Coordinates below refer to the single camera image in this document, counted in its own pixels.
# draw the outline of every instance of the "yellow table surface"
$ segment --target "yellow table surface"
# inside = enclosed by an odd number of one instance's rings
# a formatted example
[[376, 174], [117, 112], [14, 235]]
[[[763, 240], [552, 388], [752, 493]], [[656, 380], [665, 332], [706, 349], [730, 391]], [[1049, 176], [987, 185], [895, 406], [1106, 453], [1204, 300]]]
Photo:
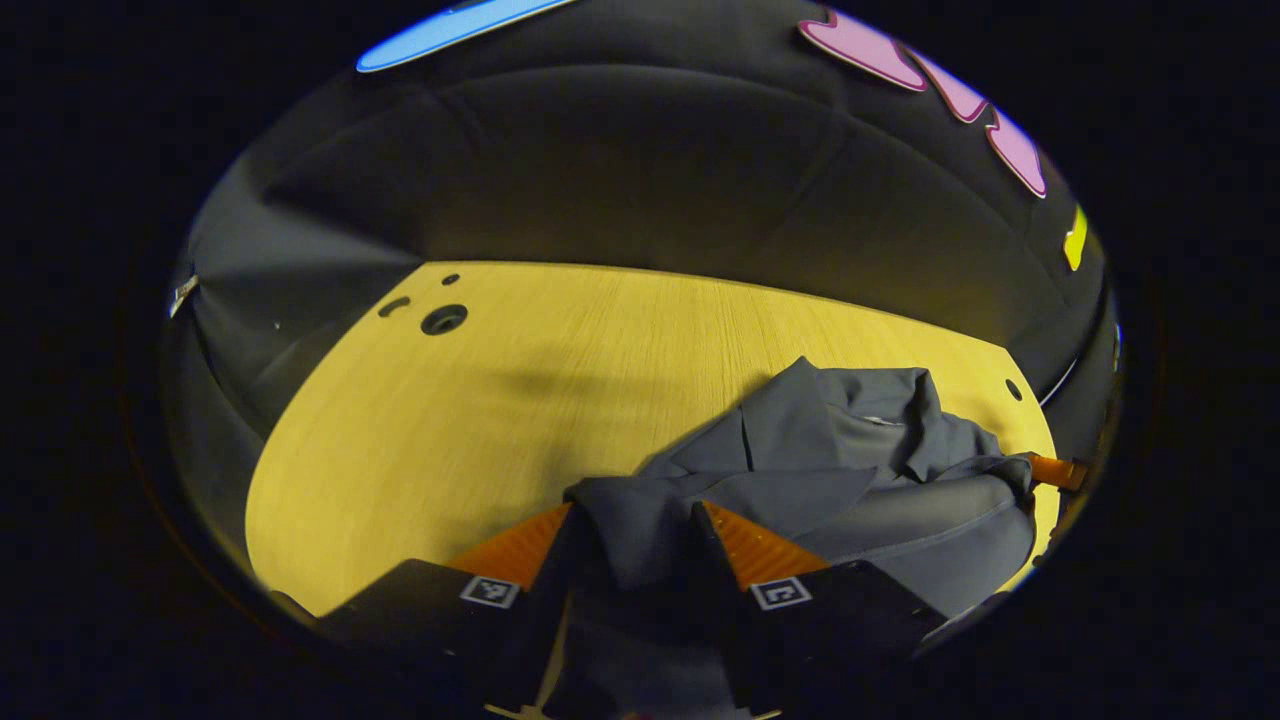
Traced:
[[[461, 279], [442, 284], [452, 273]], [[401, 296], [408, 306], [378, 315]], [[466, 322], [424, 334], [448, 304], [466, 305]], [[429, 263], [324, 357], [268, 439], [246, 509], [253, 569], [324, 615], [404, 559], [445, 562], [557, 506], [581, 478], [635, 473], [801, 355], [818, 368], [927, 368], [945, 411], [1006, 454], [1055, 456], [1009, 354], [951, 331], [700, 277]], [[1056, 521], [1056, 489], [1038, 487], [1036, 505], [1032, 556]]]

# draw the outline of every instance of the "orange gripper pad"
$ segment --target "orange gripper pad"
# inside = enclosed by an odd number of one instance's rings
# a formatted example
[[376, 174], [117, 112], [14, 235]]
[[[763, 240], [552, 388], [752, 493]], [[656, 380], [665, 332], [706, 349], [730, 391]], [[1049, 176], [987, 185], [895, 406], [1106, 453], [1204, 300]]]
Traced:
[[822, 557], [741, 515], [705, 501], [703, 506], [724, 546], [739, 589], [831, 566]]
[[448, 566], [472, 575], [518, 583], [529, 591], [572, 505], [566, 502], [556, 510], [535, 515], [454, 557]]

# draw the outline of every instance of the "pink shape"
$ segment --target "pink shape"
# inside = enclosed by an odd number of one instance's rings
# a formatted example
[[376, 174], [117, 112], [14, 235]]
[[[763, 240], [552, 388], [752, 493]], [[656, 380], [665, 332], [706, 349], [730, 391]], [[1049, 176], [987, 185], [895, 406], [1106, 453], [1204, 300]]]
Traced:
[[996, 113], [996, 124], [987, 126], [987, 140], [991, 141], [991, 146], [1023, 184], [1037, 197], [1044, 197], [1047, 187], [1041, 173], [1039, 154], [1036, 152], [1032, 138], [998, 109], [992, 108], [992, 110]]
[[803, 20], [800, 33], [841, 60], [879, 76], [893, 85], [922, 92], [928, 85], [906, 64], [897, 45], [887, 35], [827, 9], [827, 22]]
[[928, 58], [920, 55], [914, 50], [908, 50], [911, 56], [915, 58], [918, 63], [928, 73], [929, 79], [942, 94], [942, 99], [946, 100], [947, 108], [951, 108], [951, 114], [965, 123], [972, 123], [978, 119], [982, 114], [983, 108], [987, 106], [987, 99], [973, 91], [972, 87], [956, 79], [956, 77], [942, 68], [937, 67]]

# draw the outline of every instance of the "gray cloth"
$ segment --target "gray cloth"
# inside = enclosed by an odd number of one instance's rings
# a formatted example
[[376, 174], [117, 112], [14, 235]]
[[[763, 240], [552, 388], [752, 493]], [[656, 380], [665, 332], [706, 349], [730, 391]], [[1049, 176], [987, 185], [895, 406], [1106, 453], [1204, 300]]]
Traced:
[[750, 717], [690, 597], [701, 570], [681, 551], [699, 500], [832, 564], [868, 559], [956, 618], [1030, 553], [1030, 479], [1027, 456], [942, 413], [928, 370], [819, 370], [801, 357], [635, 477], [566, 491], [595, 524], [600, 555], [588, 565], [602, 574], [575, 589], [548, 708], [566, 720]]
[[621, 589], [669, 577], [707, 500], [831, 562], [873, 560], [951, 615], [1025, 560], [1034, 527], [1018, 501], [1030, 479], [1025, 456], [942, 411], [928, 370], [800, 357], [637, 475], [564, 495], [593, 519]]

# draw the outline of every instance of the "yellow shape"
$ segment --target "yellow shape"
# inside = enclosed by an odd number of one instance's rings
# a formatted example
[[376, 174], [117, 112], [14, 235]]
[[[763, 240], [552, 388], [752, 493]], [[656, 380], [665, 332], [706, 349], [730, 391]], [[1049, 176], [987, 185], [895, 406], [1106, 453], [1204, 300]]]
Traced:
[[518, 583], [526, 591], [532, 588], [543, 560], [547, 560], [547, 551], [556, 542], [556, 533], [564, 524], [571, 506], [572, 503], [566, 502], [556, 510], [525, 520], [454, 557], [449, 568]]
[[[378, 315], [402, 296], [410, 305]], [[452, 304], [466, 320], [424, 334]], [[429, 263], [347, 332], [268, 438], [244, 518], [253, 569], [324, 615], [408, 557], [445, 564], [556, 509], [582, 478], [635, 473], [800, 355], [928, 368], [943, 410], [1005, 452], [1056, 456], [1009, 352], [952, 331], [701, 277]], [[1037, 496], [1033, 557], [1057, 516], [1057, 491]]]
[[705, 501], [703, 507], [724, 546], [739, 589], [831, 566], [822, 557], [736, 512]]
[[1066, 264], [1071, 266], [1073, 273], [1080, 269], [1080, 254], [1084, 252], [1087, 234], [1089, 234], [1089, 220], [1084, 217], [1084, 208], [1076, 205], [1075, 223], [1066, 233], [1066, 241], [1062, 242], [1062, 252], [1066, 254]]

